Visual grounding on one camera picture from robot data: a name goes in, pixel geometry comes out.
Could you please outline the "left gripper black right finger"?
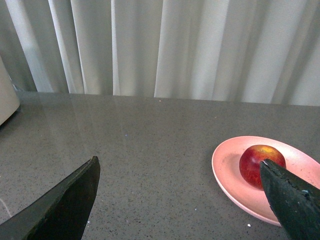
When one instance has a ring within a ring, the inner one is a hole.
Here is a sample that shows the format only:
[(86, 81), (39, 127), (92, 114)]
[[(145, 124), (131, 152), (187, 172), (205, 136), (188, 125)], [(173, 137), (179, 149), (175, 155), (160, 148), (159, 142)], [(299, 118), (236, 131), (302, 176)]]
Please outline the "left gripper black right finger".
[(274, 215), (292, 240), (320, 238), (320, 190), (270, 159), (260, 178)]

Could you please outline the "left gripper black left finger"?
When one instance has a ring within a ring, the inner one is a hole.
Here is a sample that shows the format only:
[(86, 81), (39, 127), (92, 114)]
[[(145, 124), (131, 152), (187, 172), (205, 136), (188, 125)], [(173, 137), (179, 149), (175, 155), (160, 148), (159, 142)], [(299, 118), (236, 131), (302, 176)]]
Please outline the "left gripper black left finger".
[(101, 166), (93, 156), (0, 225), (2, 240), (80, 240), (94, 205)]

